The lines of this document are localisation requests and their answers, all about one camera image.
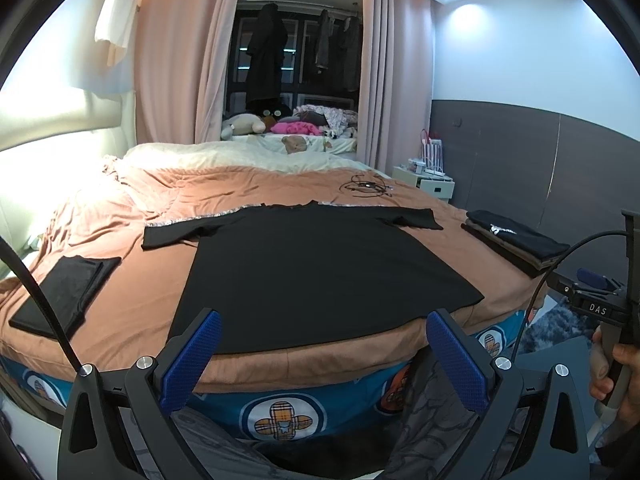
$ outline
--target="black cable wire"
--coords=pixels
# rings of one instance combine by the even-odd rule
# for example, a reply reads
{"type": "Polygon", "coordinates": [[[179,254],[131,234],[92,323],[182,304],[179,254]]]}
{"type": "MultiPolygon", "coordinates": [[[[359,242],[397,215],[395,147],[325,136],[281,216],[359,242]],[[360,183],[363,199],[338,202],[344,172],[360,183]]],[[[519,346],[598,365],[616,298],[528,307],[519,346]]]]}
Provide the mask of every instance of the black cable wire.
{"type": "Polygon", "coordinates": [[[569,254],[573,253],[576,249],[579,249],[584,244],[588,244],[589,242],[593,242],[594,240],[597,240],[598,238],[604,238],[605,236],[628,236],[628,233],[626,231],[603,231],[601,233],[597,233],[597,234],[591,235],[591,236],[585,238],[584,240],[579,241],[574,246],[569,247],[556,260],[556,262],[551,267],[549,267],[547,272],[545,272],[544,276],[542,276],[542,279],[540,280],[540,283],[538,283],[538,286],[536,287],[536,291],[533,293],[533,296],[531,297],[531,301],[529,301],[529,306],[527,307],[527,310],[525,311],[524,319],[522,320],[522,324],[520,325],[520,330],[518,331],[518,336],[516,338],[515,343],[513,344],[513,351],[511,351],[511,362],[514,363],[516,361],[516,355],[518,354],[518,346],[520,346],[520,340],[522,339],[522,334],[524,334],[524,329],[527,326],[527,319],[529,319],[529,314],[531,314],[531,311],[533,309],[533,305],[536,303],[536,298],[537,298],[538,294],[540,293],[540,289],[546,283],[546,280],[548,279],[548,277],[551,275],[551,273],[554,270],[556,270],[558,268],[558,266],[567,258],[567,256],[569,256],[569,254]]]}
{"type": "Polygon", "coordinates": [[[80,364],[78,356],[71,348],[71,343],[66,337],[62,325],[60,325],[60,322],[56,317],[56,313],[51,307],[49,301],[47,301],[47,298],[45,297],[42,289],[40,288],[38,283],[36,283],[36,280],[33,279],[33,276],[29,272],[29,269],[27,269],[27,267],[20,259],[20,256],[15,253],[11,246],[7,242],[5,242],[4,238],[2,238],[1,236],[0,260],[6,263],[7,267],[9,267],[9,269],[14,272],[20,282],[24,285],[24,288],[27,289],[27,292],[31,295],[33,301],[36,302],[44,318],[49,323],[49,326],[56,336],[58,343],[60,343],[60,346],[62,347],[62,351],[65,353],[66,358],[69,360],[76,373],[79,373],[82,365],[80,364]]]}
{"type": "Polygon", "coordinates": [[[359,193],[354,194],[354,196],[358,198],[375,198],[383,195],[391,196],[386,192],[387,189],[391,188],[385,184],[382,177],[375,175],[375,178],[378,179],[378,182],[367,180],[364,174],[356,174],[351,177],[350,181],[342,184],[339,190],[347,190],[352,194],[359,193]]]}

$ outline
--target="gray rug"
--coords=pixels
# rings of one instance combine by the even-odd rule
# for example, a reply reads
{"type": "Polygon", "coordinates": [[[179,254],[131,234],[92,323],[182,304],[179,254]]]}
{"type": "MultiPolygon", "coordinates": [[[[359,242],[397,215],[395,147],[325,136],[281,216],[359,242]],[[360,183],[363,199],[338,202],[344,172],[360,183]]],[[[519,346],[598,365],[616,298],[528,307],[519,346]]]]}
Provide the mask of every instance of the gray rug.
{"type": "Polygon", "coordinates": [[[597,326],[597,320],[576,314],[568,301],[562,300],[526,330],[518,354],[550,348],[581,335],[590,342],[597,326]]]}

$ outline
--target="folded clothes stack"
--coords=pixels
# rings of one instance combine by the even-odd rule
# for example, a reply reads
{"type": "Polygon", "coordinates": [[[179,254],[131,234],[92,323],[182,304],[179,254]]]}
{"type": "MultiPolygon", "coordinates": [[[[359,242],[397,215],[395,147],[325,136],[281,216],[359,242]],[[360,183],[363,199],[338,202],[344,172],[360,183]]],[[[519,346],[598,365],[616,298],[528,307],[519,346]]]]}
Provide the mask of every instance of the folded clothes stack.
{"type": "Polygon", "coordinates": [[[469,211],[462,228],[534,278],[543,274],[569,245],[489,211],[469,211]]]}

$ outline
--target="white box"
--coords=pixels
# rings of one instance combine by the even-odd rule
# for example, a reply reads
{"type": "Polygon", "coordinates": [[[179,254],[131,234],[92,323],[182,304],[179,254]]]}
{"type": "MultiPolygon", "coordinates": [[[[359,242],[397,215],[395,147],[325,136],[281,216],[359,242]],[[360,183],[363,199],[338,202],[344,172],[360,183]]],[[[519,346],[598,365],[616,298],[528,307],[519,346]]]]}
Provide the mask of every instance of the white box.
{"type": "Polygon", "coordinates": [[[400,180],[411,187],[417,187],[425,193],[429,193],[431,196],[439,198],[444,202],[449,203],[449,200],[453,196],[453,188],[456,183],[446,180],[429,180],[426,174],[415,174],[413,171],[408,171],[405,168],[395,166],[391,178],[400,180]]]}
{"type": "Polygon", "coordinates": [[[456,185],[455,182],[444,182],[442,180],[420,180],[420,189],[430,195],[449,202],[453,196],[453,188],[456,185]]]}

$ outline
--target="pink stuffed toy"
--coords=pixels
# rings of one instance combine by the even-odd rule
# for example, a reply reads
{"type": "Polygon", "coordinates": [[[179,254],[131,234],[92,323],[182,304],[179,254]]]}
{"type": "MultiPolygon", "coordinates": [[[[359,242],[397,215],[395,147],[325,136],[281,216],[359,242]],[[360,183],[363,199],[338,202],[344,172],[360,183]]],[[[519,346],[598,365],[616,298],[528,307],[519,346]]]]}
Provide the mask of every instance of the pink stuffed toy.
{"type": "Polygon", "coordinates": [[[295,123],[275,123],[271,127],[271,133],[281,135],[322,135],[322,132],[318,129],[317,126],[311,123],[303,123],[302,121],[296,121],[295,123]]]}

